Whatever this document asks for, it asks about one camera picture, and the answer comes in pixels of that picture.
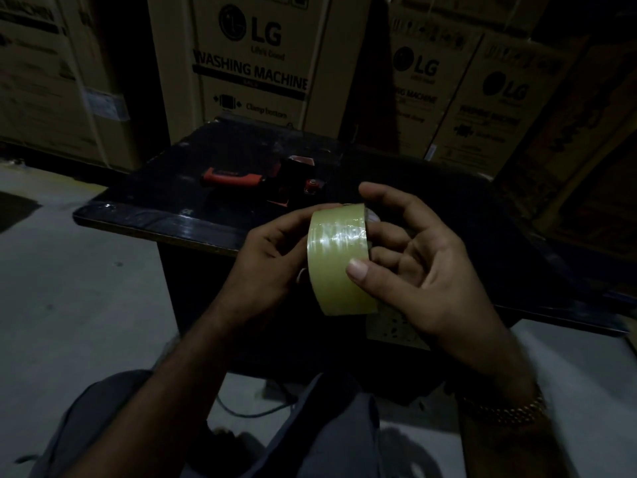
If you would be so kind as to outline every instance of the yellowish tape roll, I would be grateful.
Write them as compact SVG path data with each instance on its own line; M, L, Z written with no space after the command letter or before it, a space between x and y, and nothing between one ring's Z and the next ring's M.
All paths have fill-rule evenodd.
M325 315L377 311L377 302L347 276L350 259L369 260L365 205L323 209L312 215L308 232L308 271Z

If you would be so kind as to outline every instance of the person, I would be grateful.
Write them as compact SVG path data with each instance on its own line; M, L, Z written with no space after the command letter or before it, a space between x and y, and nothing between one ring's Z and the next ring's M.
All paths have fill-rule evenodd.
M461 239L413 195L372 183L359 191L402 216L414 236L370 222L370 261L352 260L344 271L454 362L467 476L567 476L533 370ZM88 388L31 476L202 476L188 457L229 364L295 286L312 213L333 206L293 211L249 232L223 288L173 352L152 373L124 373ZM207 474L223 475L217 471L213 463ZM373 398L344 373L318 376L244 476L383 476Z

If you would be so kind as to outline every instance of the person's left hand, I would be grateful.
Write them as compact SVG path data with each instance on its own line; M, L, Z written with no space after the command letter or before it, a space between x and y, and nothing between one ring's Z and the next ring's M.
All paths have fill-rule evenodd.
M260 330L283 302L307 262L310 220L320 204L298 209L248 233L210 311L230 331Z

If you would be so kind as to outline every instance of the concrete floor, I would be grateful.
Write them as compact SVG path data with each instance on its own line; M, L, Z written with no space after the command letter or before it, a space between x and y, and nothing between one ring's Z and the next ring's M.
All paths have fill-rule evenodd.
M155 244L71 220L101 190L0 166L0 191L42 206L0 234L0 476L28 471L13 460L44 450L86 386L152 366L177 331ZM577 473L634 476L637 359L626 342L529 321L515 333L536 365ZM220 396L237 412L260 412L277 404L263 397L264 385L228 375ZM436 392L424 404L422 413L380 403L389 474L464 477L453 402ZM216 405L209 423L266 444L288 415L239 419Z

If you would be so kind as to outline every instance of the lg logo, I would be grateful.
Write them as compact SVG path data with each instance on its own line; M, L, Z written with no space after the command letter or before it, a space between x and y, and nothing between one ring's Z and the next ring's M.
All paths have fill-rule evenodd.
M245 37L248 31L248 23L245 15L235 5L226 5L219 12L219 27L227 39L238 42ZM275 47L281 45L281 25L276 22L266 23L266 28L261 36L259 34L259 20L252 17L252 40L259 43L269 43Z
M402 47L396 50L394 54L394 69L399 72L408 71L413 65L413 61L415 60L415 55L413 50L409 47ZM436 75L438 71L438 65L440 62L438 60L431 59L429 61L425 61L422 55L418 56L418 61L416 62L416 66L413 68L413 71L417 74L425 74L430 77Z
M521 101L526 97L529 92L530 86L528 84L515 84L515 80L509 80L506 82L506 75L502 72L493 72L489 74L482 83L482 92L484 95L496 95L502 91L502 96L516 101Z

